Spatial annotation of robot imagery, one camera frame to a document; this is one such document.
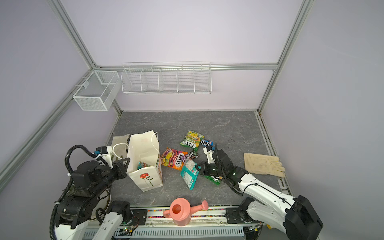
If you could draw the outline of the teal snack pack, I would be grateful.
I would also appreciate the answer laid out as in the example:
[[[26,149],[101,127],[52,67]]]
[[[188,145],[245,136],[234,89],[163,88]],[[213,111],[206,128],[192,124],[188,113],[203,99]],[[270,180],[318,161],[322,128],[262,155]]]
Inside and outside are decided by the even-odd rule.
[[[137,170],[147,168],[147,167],[151,167],[151,165],[148,165],[147,163],[144,163],[144,162],[138,162]]]
[[[189,190],[193,190],[199,175],[199,170],[196,169],[196,163],[193,160],[187,160],[181,170],[181,177],[187,184]]]

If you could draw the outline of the white paper gift bag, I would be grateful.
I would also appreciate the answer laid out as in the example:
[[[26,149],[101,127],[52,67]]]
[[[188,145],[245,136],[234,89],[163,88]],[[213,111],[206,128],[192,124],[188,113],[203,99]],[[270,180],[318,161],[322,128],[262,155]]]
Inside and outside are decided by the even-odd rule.
[[[157,133],[148,131],[129,137],[129,149],[112,147],[115,160],[130,158],[127,174],[131,180],[143,191],[147,192],[163,186],[162,165],[160,160],[159,141]],[[151,167],[137,170],[138,162],[144,162]]]

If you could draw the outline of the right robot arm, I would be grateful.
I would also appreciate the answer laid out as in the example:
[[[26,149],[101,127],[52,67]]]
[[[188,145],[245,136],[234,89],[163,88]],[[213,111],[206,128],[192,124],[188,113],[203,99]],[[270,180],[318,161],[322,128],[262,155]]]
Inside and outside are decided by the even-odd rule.
[[[223,150],[204,148],[207,160],[196,169],[247,198],[239,206],[246,221],[260,221],[285,233],[290,240],[318,239],[323,222],[311,202],[302,195],[293,197],[264,184],[245,169],[235,166]]]

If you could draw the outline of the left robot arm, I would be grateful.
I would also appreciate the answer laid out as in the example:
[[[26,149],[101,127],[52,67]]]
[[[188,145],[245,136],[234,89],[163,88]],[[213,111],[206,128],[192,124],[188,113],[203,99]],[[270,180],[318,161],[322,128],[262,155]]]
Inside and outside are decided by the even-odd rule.
[[[70,157],[76,149],[81,149],[92,160],[83,162],[74,170]],[[81,240],[92,218],[92,212],[101,211],[97,208],[100,196],[115,181],[127,177],[130,158],[120,159],[109,165],[101,156],[102,152],[98,148],[92,153],[83,145],[75,145],[67,151],[65,166],[70,180],[55,202],[50,218],[50,239]]]

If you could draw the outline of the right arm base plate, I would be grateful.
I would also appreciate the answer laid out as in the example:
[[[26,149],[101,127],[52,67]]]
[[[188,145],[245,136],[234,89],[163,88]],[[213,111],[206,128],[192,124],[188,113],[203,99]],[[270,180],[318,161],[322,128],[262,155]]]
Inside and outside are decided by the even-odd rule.
[[[241,208],[226,208],[225,218],[228,224],[248,223],[251,219],[246,211]]]

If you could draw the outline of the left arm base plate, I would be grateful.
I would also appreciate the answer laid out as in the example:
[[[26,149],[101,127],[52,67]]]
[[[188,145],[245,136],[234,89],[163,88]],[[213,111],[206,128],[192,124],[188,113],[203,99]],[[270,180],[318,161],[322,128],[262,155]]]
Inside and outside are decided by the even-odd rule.
[[[138,227],[146,224],[148,210],[147,209],[131,209],[132,218],[129,226]]]

